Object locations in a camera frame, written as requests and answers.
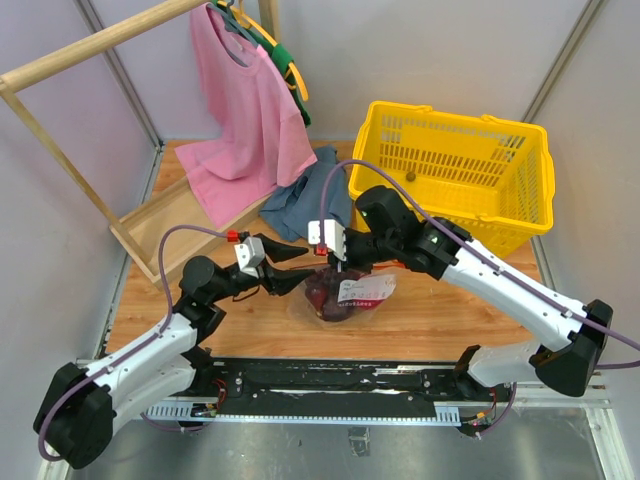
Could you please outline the dark purple grape bunch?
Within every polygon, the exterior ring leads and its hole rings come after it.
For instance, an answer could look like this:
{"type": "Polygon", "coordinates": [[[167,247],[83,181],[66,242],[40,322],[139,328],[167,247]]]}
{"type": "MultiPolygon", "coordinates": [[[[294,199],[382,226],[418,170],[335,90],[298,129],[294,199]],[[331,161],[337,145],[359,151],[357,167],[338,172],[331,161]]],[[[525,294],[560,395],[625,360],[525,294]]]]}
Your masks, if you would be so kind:
{"type": "Polygon", "coordinates": [[[305,296],[316,308],[320,309],[328,299],[336,299],[340,284],[344,280],[359,280],[365,273],[349,269],[337,271],[332,268],[317,270],[305,280],[305,296]]]}

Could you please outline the clear zip top bag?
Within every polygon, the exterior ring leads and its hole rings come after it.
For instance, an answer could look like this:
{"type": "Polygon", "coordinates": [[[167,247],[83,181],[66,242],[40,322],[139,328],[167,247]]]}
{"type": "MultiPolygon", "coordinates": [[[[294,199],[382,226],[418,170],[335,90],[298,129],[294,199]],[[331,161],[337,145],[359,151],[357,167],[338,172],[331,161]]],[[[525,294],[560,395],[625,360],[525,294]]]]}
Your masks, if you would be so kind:
{"type": "MultiPolygon", "coordinates": [[[[332,267],[328,264],[322,263],[302,266],[302,269],[307,268],[315,269],[317,271],[332,267]]],[[[393,263],[374,265],[371,272],[365,273],[365,276],[359,280],[342,281],[337,298],[328,299],[326,302],[357,307],[358,313],[345,321],[323,321],[320,318],[322,307],[320,309],[316,309],[305,296],[305,282],[298,285],[289,294],[287,313],[294,320],[304,321],[307,323],[314,322],[318,325],[354,323],[356,321],[369,319],[383,303],[393,297],[397,288],[398,277],[401,273],[402,269],[393,263]]]]}

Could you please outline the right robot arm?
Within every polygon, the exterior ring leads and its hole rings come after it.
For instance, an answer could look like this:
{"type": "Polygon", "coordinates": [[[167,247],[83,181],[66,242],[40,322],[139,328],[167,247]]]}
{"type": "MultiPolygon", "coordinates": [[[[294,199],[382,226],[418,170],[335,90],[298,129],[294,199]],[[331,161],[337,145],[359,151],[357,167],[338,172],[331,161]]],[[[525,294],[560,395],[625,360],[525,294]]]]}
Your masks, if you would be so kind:
{"type": "Polygon", "coordinates": [[[397,261],[410,271],[459,286],[516,320],[533,338],[502,347],[472,345],[453,369],[455,392],[474,400],[488,388],[542,382],[569,397],[582,396],[606,344],[612,307],[559,294],[511,267],[455,223],[419,219],[398,191],[382,185],[356,201],[368,229],[326,218],[314,223],[332,263],[369,269],[397,261]]]}

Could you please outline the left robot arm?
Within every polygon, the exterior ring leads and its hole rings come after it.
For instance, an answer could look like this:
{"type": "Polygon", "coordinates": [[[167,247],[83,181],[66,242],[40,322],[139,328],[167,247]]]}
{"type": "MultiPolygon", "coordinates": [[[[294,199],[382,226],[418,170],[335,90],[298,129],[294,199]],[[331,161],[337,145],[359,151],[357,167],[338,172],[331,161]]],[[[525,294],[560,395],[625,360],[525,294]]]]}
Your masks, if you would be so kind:
{"type": "Polygon", "coordinates": [[[200,343],[226,313],[216,302],[252,289],[284,296],[311,270],[276,265],[307,254],[305,247],[263,234],[228,232],[236,261],[226,267],[198,255],[183,267],[179,299],[169,299],[160,322],[125,347],[84,367],[69,362],[54,374],[33,429],[41,457],[74,469],[92,463],[130,420],[164,398],[183,391],[200,396],[214,383],[200,343]]]}

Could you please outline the blue grey cloth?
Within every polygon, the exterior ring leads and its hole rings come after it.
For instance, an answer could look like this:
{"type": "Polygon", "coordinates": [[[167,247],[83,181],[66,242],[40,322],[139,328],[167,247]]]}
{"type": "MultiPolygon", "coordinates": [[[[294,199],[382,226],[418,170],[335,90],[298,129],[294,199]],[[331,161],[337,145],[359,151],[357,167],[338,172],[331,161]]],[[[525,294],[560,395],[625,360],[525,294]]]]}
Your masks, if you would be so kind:
{"type": "MultiPolygon", "coordinates": [[[[317,220],[321,192],[330,170],[337,164],[337,149],[326,145],[314,150],[317,161],[287,187],[278,187],[260,210],[260,217],[284,241],[306,239],[308,223],[317,220]]],[[[352,221],[352,200],[346,172],[340,169],[329,184],[326,217],[348,227],[352,221]]]]}

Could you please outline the wooden clothes rack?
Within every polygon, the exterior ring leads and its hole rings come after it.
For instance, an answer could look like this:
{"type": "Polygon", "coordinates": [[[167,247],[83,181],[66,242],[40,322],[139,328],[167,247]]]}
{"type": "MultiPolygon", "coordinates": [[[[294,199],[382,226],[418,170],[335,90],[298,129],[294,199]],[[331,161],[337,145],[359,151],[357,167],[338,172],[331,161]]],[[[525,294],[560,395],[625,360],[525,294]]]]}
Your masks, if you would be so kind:
{"type": "MultiPolygon", "coordinates": [[[[1,68],[10,71],[88,33],[73,1],[5,1],[1,68]]],[[[124,42],[117,54],[156,136],[208,139],[219,133],[198,85],[187,15],[124,42]]],[[[104,56],[28,87],[19,98],[116,214],[139,204],[151,171],[152,135],[104,56]]],[[[106,290],[124,257],[104,216],[3,107],[2,286],[10,294],[106,290]]]]}

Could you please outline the pink t-shirt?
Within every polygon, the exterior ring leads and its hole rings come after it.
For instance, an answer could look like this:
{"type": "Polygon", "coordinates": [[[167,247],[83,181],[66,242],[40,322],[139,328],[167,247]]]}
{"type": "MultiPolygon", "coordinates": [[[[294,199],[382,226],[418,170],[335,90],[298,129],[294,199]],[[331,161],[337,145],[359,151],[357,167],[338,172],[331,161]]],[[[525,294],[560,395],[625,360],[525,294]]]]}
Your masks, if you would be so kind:
{"type": "Polygon", "coordinates": [[[200,206],[217,227],[278,187],[294,183],[316,156],[301,113],[266,51],[227,31],[202,5],[189,17],[196,65],[218,138],[176,155],[200,206]]]}

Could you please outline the yellow plastic basket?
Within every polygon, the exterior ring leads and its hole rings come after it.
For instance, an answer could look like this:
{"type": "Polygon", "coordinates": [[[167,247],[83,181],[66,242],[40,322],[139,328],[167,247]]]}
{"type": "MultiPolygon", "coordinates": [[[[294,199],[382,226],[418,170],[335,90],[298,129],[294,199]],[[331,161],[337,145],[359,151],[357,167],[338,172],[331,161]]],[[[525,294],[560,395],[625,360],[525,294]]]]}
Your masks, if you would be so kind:
{"type": "Polygon", "coordinates": [[[384,170],[429,214],[453,221],[501,258],[553,227],[554,163],[541,126],[375,101],[352,156],[384,170]],[[406,180],[410,171],[414,182],[406,180]]]}

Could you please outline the green garment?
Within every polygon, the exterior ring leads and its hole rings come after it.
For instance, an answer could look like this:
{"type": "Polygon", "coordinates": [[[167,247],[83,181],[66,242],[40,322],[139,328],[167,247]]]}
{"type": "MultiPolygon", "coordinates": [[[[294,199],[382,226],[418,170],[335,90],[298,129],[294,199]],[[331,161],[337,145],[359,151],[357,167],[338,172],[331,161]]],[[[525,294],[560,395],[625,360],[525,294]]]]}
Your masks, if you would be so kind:
{"type": "Polygon", "coordinates": [[[221,14],[228,31],[240,35],[253,46],[261,46],[266,51],[285,81],[301,113],[304,125],[309,127],[312,121],[305,106],[309,100],[308,89],[289,51],[244,12],[240,1],[210,1],[208,7],[221,14]]]}

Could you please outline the yellow clothes hanger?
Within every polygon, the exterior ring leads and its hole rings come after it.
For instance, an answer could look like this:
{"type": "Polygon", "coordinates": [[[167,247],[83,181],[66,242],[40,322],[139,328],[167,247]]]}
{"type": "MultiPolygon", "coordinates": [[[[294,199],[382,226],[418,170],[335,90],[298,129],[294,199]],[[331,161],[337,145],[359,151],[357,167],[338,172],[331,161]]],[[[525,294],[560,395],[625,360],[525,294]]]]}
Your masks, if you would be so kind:
{"type": "Polygon", "coordinates": [[[218,4],[220,6],[224,5],[229,9],[233,19],[249,33],[258,35],[262,40],[261,45],[270,55],[273,63],[283,76],[283,79],[288,83],[289,89],[295,91],[302,102],[307,102],[309,100],[309,93],[306,83],[293,57],[283,45],[278,43],[257,21],[245,13],[242,1],[219,1],[218,4]]]}

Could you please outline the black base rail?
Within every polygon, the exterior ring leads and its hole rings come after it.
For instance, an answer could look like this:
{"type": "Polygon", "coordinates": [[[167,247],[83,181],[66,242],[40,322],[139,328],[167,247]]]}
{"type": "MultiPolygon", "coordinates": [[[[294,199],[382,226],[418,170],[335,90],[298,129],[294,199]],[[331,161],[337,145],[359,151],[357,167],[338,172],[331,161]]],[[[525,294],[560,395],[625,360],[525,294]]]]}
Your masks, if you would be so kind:
{"type": "Polygon", "coordinates": [[[462,387],[451,363],[216,358],[210,384],[151,407],[184,422],[459,426],[510,390],[462,387]]]}

